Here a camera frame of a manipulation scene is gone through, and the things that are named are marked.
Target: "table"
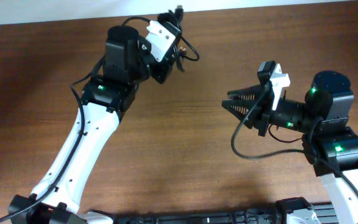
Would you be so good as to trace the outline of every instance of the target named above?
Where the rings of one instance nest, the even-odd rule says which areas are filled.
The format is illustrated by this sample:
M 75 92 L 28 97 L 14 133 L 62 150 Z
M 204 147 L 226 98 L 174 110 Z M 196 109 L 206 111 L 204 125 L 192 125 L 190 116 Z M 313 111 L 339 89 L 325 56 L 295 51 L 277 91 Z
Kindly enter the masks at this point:
M 123 20 L 0 26 L 0 216 L 15 194 L 28 196 L 52 164 L 76 116 L 69 84 L 91 70 L 107 30 Z M 142 21 L 131 25 L 147 34 Z M 186 61 L 186 72 L 175 69 L 163 85 L 141 84 L 88 179 L 80 212 L 217 211 L 300 196 L 328 201 L 302 155 L 236 157 L 230 138 L 239 121 L 221 101 L 229 90 L 258 84 L 265 60 L 290 74 L 287 98 L 298 101 L 317 72 L 335 70 L 351 80 L 348 125 L 358 134 L 358 2 L 191 12 L 183 30 L 201 60 Z M 300 136 L 284 129 L 276 134 Z M 246 128 L 236 144 L 248 154 L 301 148 Z

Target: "white casing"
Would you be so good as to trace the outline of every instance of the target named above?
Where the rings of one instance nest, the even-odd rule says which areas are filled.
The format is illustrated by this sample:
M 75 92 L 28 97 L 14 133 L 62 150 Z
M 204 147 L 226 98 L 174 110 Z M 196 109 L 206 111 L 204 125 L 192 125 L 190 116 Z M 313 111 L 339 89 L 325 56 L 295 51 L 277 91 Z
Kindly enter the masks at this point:
M 276 110 L 283 88 L 290 86 L 291 81 L 287 73 L 283 74 L 279 63 L 276 64 L 276 67 L 274 68 L 274 71 L 270 76 L 270 81 L 272 82 L 274 93 L 272 110 Z
M 96 213 L 88 212 L 87 214 L 78 215 L 78 217 L 85 219 L 88 224 L 112 224 L 112 218 Z
M 321 224 L 316 212 L 307 208 L 294 210 L 287 215 L 287 224 Z
M 343 171 L 343 174 L 358 190 L 358 169 Z M 320 179 L 334 205 L 339 223 L 358 223 L 358 199 L 348 184 L 334 174 L 323 175 Z
M 146 37 L 152 44 L 151 54 L 156 61 L 161 62 L 165 54 L 175 41 L 175 36 L 157 21 L 150 21 L 147 27 L 149 34 Z
M 77 213 L 80 208 L 81 196 L 91 170 L 110 135 L 117 129 L 119 119 L 116 112 L 106 111 L 105 106 L 88 103 L 83 106 L 85 113 L 85 130 L 65 173 L 57 184 L 58 190 L 51 192 L 42 202 L 56 207 L 60 202 L 67 204 L 69 212 Z M 81 128 L 81 116 L 78 112 L 71 129 L 57 158 L 47 174 L 32 190 L 37 198 L 43 195 L 49 185 L 62 169 Z

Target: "green indicator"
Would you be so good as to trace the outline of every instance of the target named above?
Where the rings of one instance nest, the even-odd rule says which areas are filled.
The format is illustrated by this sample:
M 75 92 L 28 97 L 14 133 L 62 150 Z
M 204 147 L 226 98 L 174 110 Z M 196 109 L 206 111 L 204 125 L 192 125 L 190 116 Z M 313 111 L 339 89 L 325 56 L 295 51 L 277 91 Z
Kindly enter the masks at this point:
M 341 146 L 335 146 L 335 151 L 342 152 L 343 148 Z

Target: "white panel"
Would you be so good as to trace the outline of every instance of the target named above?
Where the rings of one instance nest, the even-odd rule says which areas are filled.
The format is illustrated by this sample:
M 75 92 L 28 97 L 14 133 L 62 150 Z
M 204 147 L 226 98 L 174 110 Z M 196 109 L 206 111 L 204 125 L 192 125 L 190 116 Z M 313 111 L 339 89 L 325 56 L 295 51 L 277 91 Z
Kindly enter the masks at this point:
M 158 14 L 346 0 L 0 0 L 0 24 Z

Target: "brown surface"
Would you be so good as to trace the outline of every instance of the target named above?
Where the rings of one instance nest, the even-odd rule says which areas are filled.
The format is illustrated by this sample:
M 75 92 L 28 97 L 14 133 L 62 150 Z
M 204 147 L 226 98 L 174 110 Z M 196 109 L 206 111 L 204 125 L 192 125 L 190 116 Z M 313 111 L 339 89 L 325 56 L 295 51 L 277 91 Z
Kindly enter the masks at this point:
M 0 26 L 0 216 L 52 164 L 76 115 L 69 83 L 90 71 L 107 30 L 123 20 Z M 133 25 L 145 34 L 143 23 Z M 352 82 L 349 124 L 358 134 L 358 2 L 188 13 L 183 28 L 201 60 L 186 62 L 186 72 L 175 70 L 164 85 L 141 85 L 88 179 L 80 211 L 218 210 L 298 196 L 327 201 L 302 155 L 236 157 L 229 141 L 238 120 L 221 100 L 228 90 L 257 84 L 264 60 L 290 74 L 287 97 L 294 100 L 303 100 L 315 73 L 337 70 Z M 237 145 L 249 154 L 301 147 L 257 137 L 256 130 L 241 131 Z

